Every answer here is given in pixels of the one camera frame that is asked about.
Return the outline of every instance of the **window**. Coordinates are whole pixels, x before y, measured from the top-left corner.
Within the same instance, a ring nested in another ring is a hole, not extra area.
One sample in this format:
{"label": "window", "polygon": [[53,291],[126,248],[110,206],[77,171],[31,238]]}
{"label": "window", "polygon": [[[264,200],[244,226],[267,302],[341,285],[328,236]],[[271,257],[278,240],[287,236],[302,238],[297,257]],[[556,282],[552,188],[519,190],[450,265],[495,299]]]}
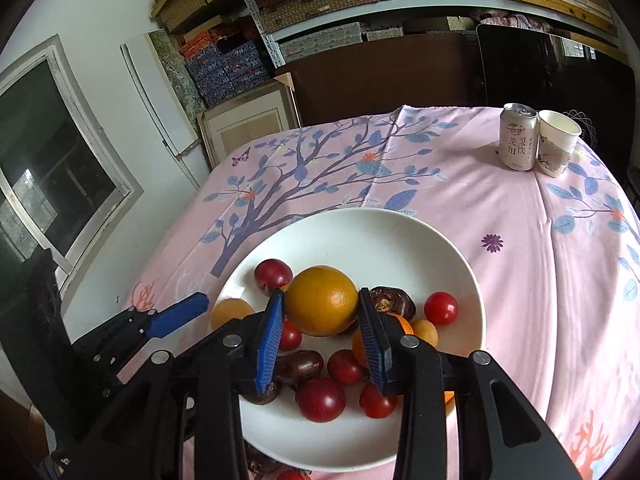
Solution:
{"label": "window", "polygon": [[0,190],[0,272],[49,248],[63,292],[104,227],[140,194],[58,37],[0,74]]}

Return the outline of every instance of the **white cup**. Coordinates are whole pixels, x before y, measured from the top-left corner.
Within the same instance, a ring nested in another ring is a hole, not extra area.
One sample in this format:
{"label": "white cup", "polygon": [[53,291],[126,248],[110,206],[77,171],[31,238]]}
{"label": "white cup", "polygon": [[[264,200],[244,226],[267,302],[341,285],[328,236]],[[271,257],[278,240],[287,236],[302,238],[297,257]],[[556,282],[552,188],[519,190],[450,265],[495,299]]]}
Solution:
{"label": "white cup", "polygon": [[540,143],[537,167],[548,176],[562,175],[582,133],[580,124],[566,115],[551,110],[542,110],[540,118]]}

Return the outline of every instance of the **cup rim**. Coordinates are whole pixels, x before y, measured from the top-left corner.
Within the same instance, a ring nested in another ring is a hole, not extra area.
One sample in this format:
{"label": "cup rim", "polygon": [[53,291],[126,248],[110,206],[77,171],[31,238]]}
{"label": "cup rim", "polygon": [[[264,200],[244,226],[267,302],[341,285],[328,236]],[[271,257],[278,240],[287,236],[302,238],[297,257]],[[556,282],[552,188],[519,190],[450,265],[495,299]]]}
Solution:
{"label": "cup rim", "polygon": [[[563,121],[570,121],[571,123],[573,123],[575,125],[575,127],[577,128],[577,131],[568,131],[567,129],[559,128],[558,126],[555,126],[554,124],[551,124],[548,121],[548,119],[550,117],[553,117],[553,116],[560,116],[560,117],[562,117]],[[574,121],[571,117],[568,117],[568,116],[566,116],[564,114],[561,114],[560,112],[555,112],[553,110],[540,110],[538,112],[538,117],[540,118],[541,122],[543,122],[545,124],[548,124],[548,126],[550,126],[551,128],[559,130],[562,133],[565,133],[567,135],[578,137],[582,133],[582,128],[580,127],[580,124],[578,124],[576,121]]]}

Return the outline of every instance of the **table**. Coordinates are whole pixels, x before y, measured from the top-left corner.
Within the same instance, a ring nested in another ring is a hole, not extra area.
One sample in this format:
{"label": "table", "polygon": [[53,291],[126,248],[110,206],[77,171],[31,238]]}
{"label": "table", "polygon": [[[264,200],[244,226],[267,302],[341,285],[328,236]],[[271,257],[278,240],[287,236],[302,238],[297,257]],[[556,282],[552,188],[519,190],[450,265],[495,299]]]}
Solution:
{"label": "table", "polygon": [[[306,216],[382,207],[434,226],[471,264],[486,349],[542,414],[584,480],[613,462],[640,419],[640,222],[581,140],[558,179],[498,161],[497,108],[411,108],[292,130],[239,148],[166,233],[126,305],[214,302],[258,243]],[[178,353],[208,317],[152,341]],[[449,420],[449,479],[458,477]],[[390,479],[393,465],[323,479]]]}

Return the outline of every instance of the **metal pin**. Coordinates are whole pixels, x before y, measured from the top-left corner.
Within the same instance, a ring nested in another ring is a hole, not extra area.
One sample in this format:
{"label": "metal pin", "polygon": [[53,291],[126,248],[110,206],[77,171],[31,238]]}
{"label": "metal pin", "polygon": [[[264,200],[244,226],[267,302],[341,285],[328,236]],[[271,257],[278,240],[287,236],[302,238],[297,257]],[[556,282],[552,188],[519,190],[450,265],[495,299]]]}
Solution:
{"label": "metal pin", "polygon": [[222,344],[227,348],[235,348],[242,344],[242,338],[238,334],[229,334],[222,340]]}
{"label": "metal pin", "polygon": [[479,350],[474,354],[474,361],[479,365],[487,365],[491,362],[491,356],[487,352]]}
{"label": "metal pin", "polygon": [[163,365],[169,360],[169,357],[171,357],[171,354],[166,350],[158,350],[151,354],[151,362],[155,365]]}
{"label": "metal pin", "polygon": [[405,348],[415,348],[420,344],[420,340],[415,335],[405,334],[400,338],[400,344]]}

